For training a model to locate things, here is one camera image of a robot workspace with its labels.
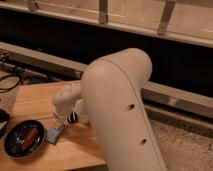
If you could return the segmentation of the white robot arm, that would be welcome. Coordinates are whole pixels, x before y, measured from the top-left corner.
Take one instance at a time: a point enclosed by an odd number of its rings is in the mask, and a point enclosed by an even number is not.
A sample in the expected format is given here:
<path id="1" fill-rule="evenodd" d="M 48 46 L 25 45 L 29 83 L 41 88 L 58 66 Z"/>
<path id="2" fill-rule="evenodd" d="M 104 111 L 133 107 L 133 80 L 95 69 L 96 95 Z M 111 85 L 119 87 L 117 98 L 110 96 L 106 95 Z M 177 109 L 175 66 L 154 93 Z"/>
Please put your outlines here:
<path id="1" fill-rule="evenodd" d="M 83 101 L 109 171 L 166 171 L 141 97 L 151 73 L 149 56 L 129 48 L 93 61 L 53 96 L 59 120 Z"/>

